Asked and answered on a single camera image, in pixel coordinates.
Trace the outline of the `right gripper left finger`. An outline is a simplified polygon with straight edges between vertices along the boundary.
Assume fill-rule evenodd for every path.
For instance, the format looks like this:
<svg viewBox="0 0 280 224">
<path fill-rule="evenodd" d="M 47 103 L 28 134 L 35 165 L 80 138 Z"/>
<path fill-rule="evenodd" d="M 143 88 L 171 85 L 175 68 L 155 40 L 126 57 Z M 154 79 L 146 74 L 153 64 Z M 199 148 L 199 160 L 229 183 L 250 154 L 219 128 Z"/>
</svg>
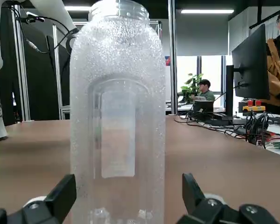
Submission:
<svg viewBox="0 0 280 224">
<path fill-rule="evenodd" d="M 75 175 L 65 175 L 43 201 L 30 202 L 10 215 L 0 209 L 0 224 L 61 224 L 76 198 Z"/>
</svg>

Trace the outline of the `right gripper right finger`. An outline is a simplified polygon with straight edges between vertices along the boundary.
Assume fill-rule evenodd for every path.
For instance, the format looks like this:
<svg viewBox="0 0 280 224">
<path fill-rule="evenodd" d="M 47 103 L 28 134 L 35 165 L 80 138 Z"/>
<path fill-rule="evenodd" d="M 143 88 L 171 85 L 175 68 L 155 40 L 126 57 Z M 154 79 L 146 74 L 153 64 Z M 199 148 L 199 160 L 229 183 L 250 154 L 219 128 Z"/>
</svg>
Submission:
<svg viewBox="0 0 280 224">
<path fill-rule="evenodd" d="M 187 210 L 178 224 L 277 224 L 265 208 L 243 204 L 235 210 L 216 199 L 207 197 L 191 173 L 182 174 L 182 198 Z"/>
</svg>

